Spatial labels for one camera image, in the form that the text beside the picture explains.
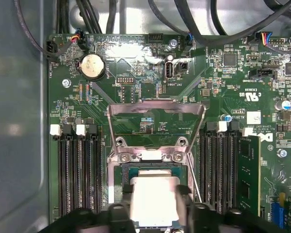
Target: black cable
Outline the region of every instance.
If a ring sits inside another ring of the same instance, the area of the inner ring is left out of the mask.
[[[56,33],[62,33],[62,0],[56,0]]]
[[[271,14],[270,16],[268,16],[267,18],[265,18],[264,20],[262,20],[260,23],[231,36],[227,36],[225,38],[222,39],[214,39],[214,40],[209,40],[209,39],[205,39],[199,29],[197,28],[195,22],[194,22],[194,18],[191,14],[189,5],[187,3],[186,0],[174,0],[176,7],[180,13],[180,16],[182,17],[184,23],[186,24],[186,26],[188,27],[188,29],[190,30],[190,32],[192,33],[192,35],[194,36],[195,40],[200,43],[203,46],[219,46],[219,45],[224,45],[224,44],[228,44],[231,43],[235,40],[238,40],[240,38],[244,38],[247,37],[249,35],[252,35],[253,33],[263,29],[264,27],[266,27],[267,25],[269,25],[270,23],[272,23],[274,20],[276,20],[280,15],[282,15],[285,11],[287,11],[288,9],[291,8],[291,0],[289,0],[283,7],[281,7],[278,11],[276,11],[275,13]]]
[[[61,0],[63,33],[68,34],[69,30],[69,0]]]
[[[14,0],[14,6],[16,8],[16,13],[17,13],[17,18],[18,21],[24,31],[24,33],[26,34],[26,36],[28,37],[28,39],[30,40],[30,42],[32,43],[32,45],[39,50],[40,52],[42,52],[44,55],[49,56],[49,57],[58,57],[62,54],[64,54],[65,52],[67,52],[68,48],[71,46],[72,41],[68,41],[67,43],[65,43],[61,48],[59,52],[48,52],[46,50],[44,50],[34,39],[34,37],[32,36],[32,34],[30,33],[28,26],[25,22],[23,13],[21,11],[21,6],[20,6],[20,2],[19,0]]]
[[[183,35],[183,36],[187,36],[188,33],[177,28],[175,25],[173,25],[172,23],[170,23],[165,16],[163,16],[163,14],[160,12],[160,10],[157,8],[157,5],[155,4],[154,0],[148,0],[147,1],[149,3],[149,6],[153,12],[153,14],[156,16],[156,18],[159,19],[160,22],[162,22],[163,24],[165,24],[167,27],[169,27],[171,30]]]
[[[89,0],[83,0],[84,2],[84,7],[87,10],[87,13],[89,15],[89,18],[93,24],[94,30],[97,34],[102,34],[102,30],[100,28],[98,19],[96,17],[95,11],[93,9],[93,6],[91,5]]]
[[[106,34],[112,34],[115,24],[116,0],[109,0],[109,17],[107,21]]]
[[[95,34],[94,28],[92,27],[92,22],[91,22],[88,14],[87,14],[87,11],[86,11],[86,9],[84,7],[83,1],[76,0],[76,2],[77,2],[77,5],[78,5],[78,7],[80,9],[81,16],[82,16],[82,18],[84,20],[84,23],[85,23],[85,26],[86,26],[88,32],[90,34]]]
[[[274,12],[278,11],[282,7],[282,4],[277,0],[264,0],[264,2]],[[291,9],[287,10],[282,15],[291,19]]]
[[[222,24],[220,23],[217,11],[217,0],[210,0],[210,14],[211,19],[214,24],[215,29],[217,30],[219,35],[227,35],[224,31]]]

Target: metal bracket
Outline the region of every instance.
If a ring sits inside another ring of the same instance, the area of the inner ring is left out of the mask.
[[[145,147],[128,147],[128,146],[119,146],[115,139],[115,134],[112,124],[112,116],[124,113],[146,113],[151,109],[163,109],[166,113],[176,114],[176,113],[191,113],[194,115],[199,115],[201,117],[200,121],[195,124],[191,137],[188,142],[184,145],[181,145],[179,142],[176,146],[170,147],[160,147],[157,150],[149,150]],[[113,150],[115,155],[124,154],[125,161],[128,160],[128,154],[131,156],[135,155],[136,157],[142,156],[143,160],[153,160],[164,155],[173,156],[176,153],[189,153],[194,145],[196,137],[198,136],[201,123],[204,119],[206,108],[203,104],[180,104],[176,100],[164,99],[164,100],[141,100],[135,104],[109,104],[107,107],[107,116],[110,126],[111,140],[113,145]]]
[[[151,109],[163,109],[166,113],[191,113],[200,116],[196,122],[191,137],[187,139],[181,136],[174,146],[163,146],[158,149],[145,147],[129,147],[123,137],[115,137],[112,116],[121,113],[146,113]],[[179,104],[175,100],[144,100],[135,104],[110,104],[107,108],[107,116],[110,126],[113,150],[108,158],[108,201],[114,202],[114,167],[122,163],[140,162],[141,160],[159,160],[163,162],[183,163],[189,166],[194,161],[191,149],[198,136],[201,123],[205,116],[206,108],[203,104]],[[188,186],[194,188],[194,174],[188,169]]]

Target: black ram slot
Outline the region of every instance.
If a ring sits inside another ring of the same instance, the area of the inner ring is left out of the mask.
[[[221,137],[221,145],[222,145],[222,150],[221,150],[221,174],[222,174],[222,179],[221,179],[221,213],[225,213],[228,208],[227,208],[227,197],[229,195],[226,183],[228,181],[228,178],[230,176],[229,169],[227,167],[227,157],[228,157],[228,151],[227,151],[227,137],[226,135],[222,135]]]
[[[66,199],[65,199],[65,142],[57,140],[58,143],[58,204],[59,217],[66,214]]]
[[[217,151],[215,154],[215,160],[216,160],[216,210],[219,213],[222,213],[222,203],[221,203],[221,199],[222,199],[222,190],[221,190],[221,186],[222,186],[222,135],[218,134],[217,135]]]
[[[85,153],[82,160],[82,201],[83,208],[90,208],[90,157],[91,157],[91,141],[89,139],[85,140]]]
[[[68,151],[67,148],[70,145],[69,140],[63,139],[62,143],[62,159],[61,159],[61,173],[62,173],[62,185],[63,185],[63,195],[62,195],[62,202],[63,202],[63,216],[68,214],[71,209],[70,205],[70,183],[69,183],[69,160],[68,160]]]
[[[78,159],[78,141],[73,140],[72,141],[72,175],[73,175],[73,184],[72,184],[72,190],[73,190],[73,196],[71,199],[72,202],[72,209],[77,209],[79,207],[79,159]]]
[[[200,185],[200,195],[202,198],[202,202],[206,202],[207,200],[207,192],[206,192],[206,184],[205,184],[205,173],[206,170],[206,161],[205,161],[205,150],[206,150],[206,138],[200,138],[200,153],[199,153],[199,185]]]
[[[66,151],[66,160],[67,160],[67,192],[68,192],[68,212],[74,210],[74,148],[73,148],[73,140],[66,139],[65,142],[65,151]]]
[[[212,144],[211,144],[211,151],[212,151],[212,157],[211,157],[211,199],[210,199],[210,204],[217,209],[217,192],[216,192],[216,187],[217,187],[217,159],[216,159],[216,154],[217,154],[217,138],[215,136],[212,137]]]
[[[205,187],[205,195],[206,195],[206,203],[210,201],[210,183],[211,183],[211,158],[212,158],[212,150],[211,150],[211,142],[212,137],[206,137],[206,145],[205,145],[205,153],[204,153],[204,161],[205,161],[205,172],[204,172],[204,187]]]
[[[210,201],[210,162],[211,162],[211,140],[209,134],[201,137],[200,159],[199,159],[199,183],[203,202]]]
[[[225,158],[225,168],[226,168],[226,181],[225,181],[225,192],[226,192],[226,210],[232,208],[232,181],[233,181],[233,140],[228,134],[226,138],[226,158]]]
[[[236,207],[237,202],[236,202],[236,188],[237,188],[237,183],[238,183],[238,170],[237,170],[237,164],[238,164],[238,151],[239,151],[239,133],[231,133],[231,138],[232,138],[232,206]]]
[[[84,155],[85,155],[85,140],[84,138],[80,137],[78,140],[78,186],[77,186],[77,192],[78,192],[78,207],[83,207],[83,174],[84,171]]]
[[[102,160],[101,160],[101,149],[100,149],[100,141],[97,135],[92,136],[92,143],[93,143],[93,159],[92,159],[92,170],[94,174],[93,178],[93,187],[95,188],[93,191],[93,206],[92,210],[95,214],[100,213],[101,211],[101,189],[102,189]]]

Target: screw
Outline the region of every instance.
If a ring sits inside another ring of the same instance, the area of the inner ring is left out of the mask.
[[[169,41],[169,46],[173,49],[175,49],[178,46],[178,41],[175,39],[172,39]]]
[[[173,55],[168,55],[166,59],[167,59],[167,61],[171,62],[174,59],[174,57],[173,57]]]
[[[279,158],[284,158],[288,155],[288,152],[286,150],[283,150],[283,149],[279,149],[277,151],[277,155]]]
[[[182,154],[175,154],[174,160],[180,162],[182,160]]]
[[[129,155],[127,155],[127,154],[122,154],[122,155],[120,155],[120,160],[121,160],[123,163],[128,162],[128,160],[129,160]]]
[[[64,88],[68,88],[71,86],[71,81],[69,79],[64,79],[62,84]]]

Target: motherboard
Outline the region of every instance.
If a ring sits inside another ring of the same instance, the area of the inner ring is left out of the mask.
[[[291,50],[291,38],[269,43]],[[87,34],[50,60],[48,110],[51,222],[164,174],[191,190],[196,178],[219,213],[248,209],[291,229],[291,55],[249,38],[198,48],[190,36]]]

